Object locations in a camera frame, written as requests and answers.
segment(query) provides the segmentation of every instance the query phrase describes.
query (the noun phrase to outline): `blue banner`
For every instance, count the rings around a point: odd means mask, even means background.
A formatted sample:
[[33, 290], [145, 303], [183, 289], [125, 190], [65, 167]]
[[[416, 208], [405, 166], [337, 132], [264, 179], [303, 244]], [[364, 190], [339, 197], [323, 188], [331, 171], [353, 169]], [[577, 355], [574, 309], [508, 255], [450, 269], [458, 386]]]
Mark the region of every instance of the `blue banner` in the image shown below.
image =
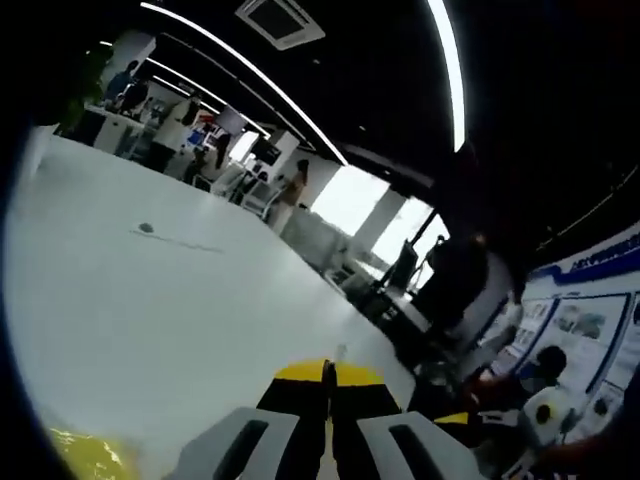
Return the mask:
[[576, 261], [568, 272], [563, 272], [558, 265], [550, 265], [531, 273], [529, 280], [551, 275], [557, 285], [568, 285], [614, 277], [637, 270], [640, 270], [640, 234], [635, 234], [628, 240]]

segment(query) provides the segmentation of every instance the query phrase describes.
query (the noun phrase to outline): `air conditioning vent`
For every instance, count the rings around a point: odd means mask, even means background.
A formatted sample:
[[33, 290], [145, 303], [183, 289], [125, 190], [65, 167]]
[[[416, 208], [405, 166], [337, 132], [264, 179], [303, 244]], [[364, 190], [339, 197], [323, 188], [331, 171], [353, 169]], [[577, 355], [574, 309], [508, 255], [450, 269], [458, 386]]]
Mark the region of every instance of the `air conditioning vent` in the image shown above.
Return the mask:
[[236, 15], [278, 50], [325, 36], [320, 26], [293, 0], [247, 0]]

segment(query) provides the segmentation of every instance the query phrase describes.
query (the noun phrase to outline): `white column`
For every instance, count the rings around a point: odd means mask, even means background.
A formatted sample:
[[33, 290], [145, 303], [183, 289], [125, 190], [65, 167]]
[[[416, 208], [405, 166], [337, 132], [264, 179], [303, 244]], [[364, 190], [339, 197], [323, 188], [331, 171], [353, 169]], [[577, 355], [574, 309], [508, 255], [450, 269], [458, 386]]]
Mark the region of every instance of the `white column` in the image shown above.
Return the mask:
[[279, 130], [271, 135], [269, 142], [280, 150], [280, 155], [275, 163], [270, 166], [265, 166], [265, 171], [269, 174], [269, 179], [273, 180], [280, 175], [291, 154], [298, 148], [300, 140], [286, 130]]
[[109, 83], [117, 73], [125, 70], [127, 65], [134, 60], [138, 61], [138, 68], [140, 68], [142, 62], [156, 48], [156, 39], [148, 33], [128, 31], [113, 44], [112, 48], [113, 57], [111, 57], [109, 65], [102, 72], [103, 85]]
[[370, 252], [406, 201], [398, 192], [387, 190], [353, 236], [354, 242], [363, 251]]

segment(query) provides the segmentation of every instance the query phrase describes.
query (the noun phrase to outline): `office chair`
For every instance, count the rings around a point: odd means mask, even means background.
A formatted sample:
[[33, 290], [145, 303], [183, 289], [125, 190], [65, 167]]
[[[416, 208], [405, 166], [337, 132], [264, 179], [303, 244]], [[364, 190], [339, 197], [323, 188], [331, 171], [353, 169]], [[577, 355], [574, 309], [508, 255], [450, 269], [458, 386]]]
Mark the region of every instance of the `office chair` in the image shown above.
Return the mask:
[[251, 190], [242, 197], [240, 206], [260, 217], [261, 220], [266, 220], [271, 205], [281, 193], [282, 188], [273, 188], [268, 183], [256, 179]]
[[201, 190], [208, 190], [209, 193], [218, 197], [227, 198], [242, 181], [244, 172], [244, 168], [240, 165], [230, 163], [217, 180], [209, 180], [207, 177], [198, 173], [193, 176], [191, 185]]
[[418, 263], [418, 254], [409, 242], [405, 241], [400, 256], [391, 268], [388, 286], [406, 291]]

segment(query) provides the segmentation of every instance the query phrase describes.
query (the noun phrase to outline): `poster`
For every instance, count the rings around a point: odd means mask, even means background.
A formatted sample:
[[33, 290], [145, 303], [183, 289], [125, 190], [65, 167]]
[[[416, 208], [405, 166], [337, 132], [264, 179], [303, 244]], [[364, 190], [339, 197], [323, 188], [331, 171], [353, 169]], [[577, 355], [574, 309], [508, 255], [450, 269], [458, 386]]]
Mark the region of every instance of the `poster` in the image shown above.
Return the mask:
[[[527, 353], [544, 325], [549, 313], [552, 310], [553, 298], [543, 300], [525, 300], [522, 302], [523, 316], [520, 328], [516, 333], [513, 344], [504, 348], [498, 357], [491, 364], [491, 371], [495, 375], [503, 375], [510, 372]], [[507, 305], [496, 317], [494, 324], [483, 337], [483, 341], [492, 338], [497, 334], [497, 330], [503, 328], [504, 316], [507, 314]]]
[[562, 299], [531, 357], [549, 345], [560, 347], [567, 355], [560, 384], [584, 393], [613, 341], [626, 301], [627, 295]]
[[622, 336], [620, 348], [609, 368], [606, 380], [620, 388], [627, 388], [640, 361], [640, 294], [636, 294], [631, 319]]
[[587, 404], [584, 416], [567, 434], [564, 443], [574, 443], [601, 432], [614, 417], [623, 400], [623, 389], [606, 381], [602, 382], [600, 388]]

